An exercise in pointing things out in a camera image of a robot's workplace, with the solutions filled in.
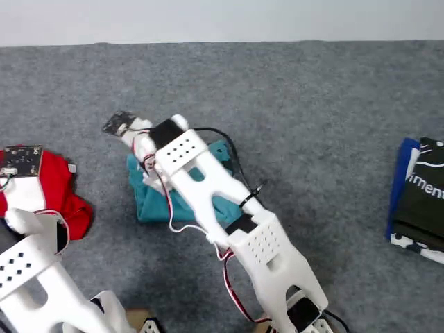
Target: blue cloth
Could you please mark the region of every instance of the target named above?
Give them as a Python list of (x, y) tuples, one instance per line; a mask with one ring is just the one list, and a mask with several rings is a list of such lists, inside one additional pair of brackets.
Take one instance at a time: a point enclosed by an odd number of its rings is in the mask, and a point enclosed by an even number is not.
[[(228, 148), (223, 140), (209, 145), (210, 152), (222, 163), (227, 171), (232, 174), (232, 167)], [(169, 220), (168, 206), (165, 197), (148, 185), (143, 183), (143, 173), (139, 162), (134, 155), (128, 155), (126, 166), (130, 172), (129, 181), (134, 189), (137, 206), (137, 219), (142, 223), (163, 222)], [(192, 169), (190, 176), (194, 180), (202, 180), (204, 177), (197, 168)], [(173, 202), (174, 221), (194, 221), (194, 212), (175, 190), (170, 191)], [(216, 219), (223, 228), (241, 216), (239, 206), (224, 198), (214, 196), (212, 199)]]
[(390, 240), (393, 230), (393, 214), (395, 214), (398, 201), (401, 197), (405, 185), (405, 176), (407, 167), (409, 166), (412, 149), (419, 149), (420, 143), (416, 140), (406, 137), (398, 151), (398, 159), (396, 160), (395, 177), (391, 187), (390, 210), (388, 213), (388, 223), (386, 229), (386, 238)]

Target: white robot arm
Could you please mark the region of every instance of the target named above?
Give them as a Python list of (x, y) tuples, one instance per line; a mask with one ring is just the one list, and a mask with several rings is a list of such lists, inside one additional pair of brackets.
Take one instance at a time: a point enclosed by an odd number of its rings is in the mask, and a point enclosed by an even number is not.
[[(103, 130), (119, 136), (131, 147), (147, 173), (145, 182), (167, 198), (169, 190), (176, 189), (193, 209), (207, 240), (228, 250), (229, 256), (237, 257), (275, 330), (318, 333), (319, 327), (323, 327), (322, 333), (331, 332), (320, 319), (328, 305), (327, 298), (276, 215), (223, 168), (182, 116), (173, 116), (152, 127), (149, 121), (118, 112)], [(188, 171), (193, 168), (205, 176), (203, 181), (192, 179)], [(216, 220), (212, 205), (215, 195), (238, 204), (244, 211), (226, 229)]]

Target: black cable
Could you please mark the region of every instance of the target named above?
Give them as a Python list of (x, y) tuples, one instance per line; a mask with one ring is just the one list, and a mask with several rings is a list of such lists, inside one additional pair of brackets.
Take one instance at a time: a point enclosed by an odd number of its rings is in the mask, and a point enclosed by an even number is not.
[(152, 128), (127, 128), (125, 132), (140, 132), (141, 130), (152, 130)]
[(341, 325), (344, 327), (344, 329), (347, 333), (351, 333), (350, 328), (348, 328), (347, 323), (340, 316), (337, 316), (336, 314), (333, 314), (332, 312), (330, 312), (328, 310), (324, 310), (324, 314), (327, 314), (328, 316), (336, 319), (338, 322), (341, 323)]
[(222, 135), (227, 140), (228, 144), (230, 145), (231, 152), (233, 154), (233, 160), (236, 161), (237, 168), (239, 170), (239, 175), (241, 176), (242, 182), (244, 182), (244, 184), (245, 184), (245, 186), (247, 186), (248, 190), (250, 192), (252, 192), (253, 189), (251, 188), (250, 183), (247, 181), (244, 170), (242, 169), (242, 166), (241, 166), (241, 162), (239, 160), (239, 155), (237, 155), (236, 146), (234, 145), (234, 142), (231, 139), (231, 137), (227, 133), (222, 132), (221, 130), (218, 130), (217, 128), (213, 128), (213, 127), (197, 127), (194, 130), (196, 132), (202, 132), (202, 131), (215, 132), (215, 133)]
[(5, 190), (5, 188), (8, 186), (9, 181), (11, 180), (12, 177), (13, 177), (13, 175), (8, 175), (6, 182), (0, 187), (0, 192), (3, 192)]

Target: wire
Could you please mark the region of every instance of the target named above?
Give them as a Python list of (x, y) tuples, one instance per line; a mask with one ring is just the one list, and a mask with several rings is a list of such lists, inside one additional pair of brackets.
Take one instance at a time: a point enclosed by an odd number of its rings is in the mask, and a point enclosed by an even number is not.
[(12, 177), (14, 177), (14, 175), (8, 175), (8, 177), (6, 178), (6, 182), (0, 187), (0, 192), (3, 192), (6, 189)]
[(348, 328), (347, 323), (340, 316), (337, 316), (336, 314), (334, 314), (328, 310), (324, 310), (324, 314), (327, 314), (328, 316), (336, 319), (338, 322), (341, 323), (341, 325), (344, 327), (344, 329), (347, 333), (351, 333), (350, 328)]
[(231, 137), (227, 133), (222, 132), (221, 130), (218, 130), (217, 128), (213, 128), (213, 127), (197, 127), (194, 130), (196, 132), (202, 132), (202, 131), (215, 132), (215, 133), (222, 135), (227, 140), (228, 144), (230, 145), (230, 148), (231, 148), (231, 151), (233, 154), (233, 158), (236, 161), (237, 168), (239, 170), (239, 175), (241, 176), (241, 179), (244, 182), (245, 186), (247, 186), (247, 188), (251, 192), (253, 189), (250, 186), (250, 183), (247, 181), (244, 170), (242, 169), (242, 166), (241, 166), (241, 161), (239, 160), (239, 155), (237, 154), (236, 146), (234, 145), (234, 142), (231, 139)]
[(237, 297), (237, 294), (234, 292), (234, 289), (230, 283), (230, 279), (228, 277), (228, 270), (227, 270), (227, 263), (228, 260), (234, 257), (234, 253), (230, 250), (230, 253), (226, 256), (226, 258), (223, 260), (223, 281), (225, 282), (225, 287), (228, 291), (228, 294), (230, 295), (231, 299), (233, 300), (234, 304), (236, 305), (237, 309), (244, 315), (245, 318), (247, 318), (249, 321), (252, 321), (256, 324), (264, 323), (266, 321), (271, 321), (268, 317), (263, 317), (259, 319), (253, 319), (248, 312), (245, 310), (245, 307), (242, 305), (242, 302), (240, 301), (239, 297)]
[(226, 257), (228, 257), (228, 255), (230, 255), (230, 253), (232, 253), (231, 249), (228, 248), (224, 254), (221, 253), (221, 250), (219, 249), (219, 247), (217, 246), (216, 243), (214, 243), (214, 247), (216, 248), (216, 254), (217, 254), (217, 259), (219, 259), (220, 262), (222, 262), (223, 260), (226, 259)]
[(153, 128), (127, 128), (126, 130), (125, 130), (125, 132), (141, 132), (141, 131), (143, 131), (143, 130), (147, 130), (147, 131), (150, 131), (150, 130), (152, 130)]
[(63, 215), (61, 215), (60, 212), (56, 211), (56, 210), (37, 210), (34, 212), (34, 214), (36, 215), (43, 215), (43, 214), (55, 214), (58, 215), (60, 217), (60, 220), (62, 221), (63, 225), (65, 226), (65, 229), (67, 231), (67, 243), (65, 244), (65, 246), (63, 247), (62, 250), (58, 251), (56, 253), (56, 255), (61, 255), (68, 247), (69, 242), (70, 242), (70, 234), (69, 234), (69, 225), (68, 223), (65, 221), (65, 219), (63, 218)]
[(187, 225), (184, 225), (183, 227), (181, 227), (181, 229), (175, 229), (175, 228), (173, 227), (173, 201), (171, 200), (171, 196), (170, 196), (170, 194), (169, 194), (169, 191), (167, 190), (167, 187), (165, 186), (165, 183), (164, 183), (162, 177), (160, 176), (159, 172), (158, 172), (155, 168), (153, 168), (153, 170), (154, 170), (155, 174), (157, 175), (157, 177), (158, 177), (159, 180), (160, 180), (160, 184), (162, 185), (162, 188), (163, 188), (164, 193), (165, 193), (166, 201), (167, 201), (167, 203), (168, 203), (168, 211), (169, 211), (169, 229), (170, 229), (172, 232), (175, 232), (176, 234), (179, 234), (179, 233), (181, 233), (181, 232), (182, 232), (183, 230), (185, 230), (185, 229), (192, 228), (192, 229), (199, 230), (200, 232), (202, 232), (202, 233), (204, 233), (204, 234), (206, 235), (207, 232), (206, 232), (204, 229), (202, 229), (201, 227), (199, 227), (199, 226), (197, 226), (197, 225), (194, 225), (194, 224), (187, 224)]

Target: teal cloth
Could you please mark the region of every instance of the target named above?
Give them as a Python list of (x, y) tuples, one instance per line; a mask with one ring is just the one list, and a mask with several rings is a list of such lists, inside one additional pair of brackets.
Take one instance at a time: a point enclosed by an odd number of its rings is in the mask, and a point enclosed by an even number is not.
[[(209, 145), (210, 152), (220, 161), (225, 169), (232, 174), (230, 154), (223, 140), (219, 140)], [(137, 219), (142, 223), (165, 222), (169, 220), (169, 212), (165, 197), (148, 185), (143, 183), (142, 168), (134, 155), (128, 155), (126, 166), (130, 172), (129, 181), (134, 189), (137, 206)], [(203, 175), (194, 168), (190, 172), (194, 180), (202, 180)], [(170, 191), (173, 202), (174, 221), (194, 221), (194, 212), (175, 190)], [(222, 227), (226, 228), (241, 216), (239, 206), (219, 196), (212, 199), (216, 219)]]

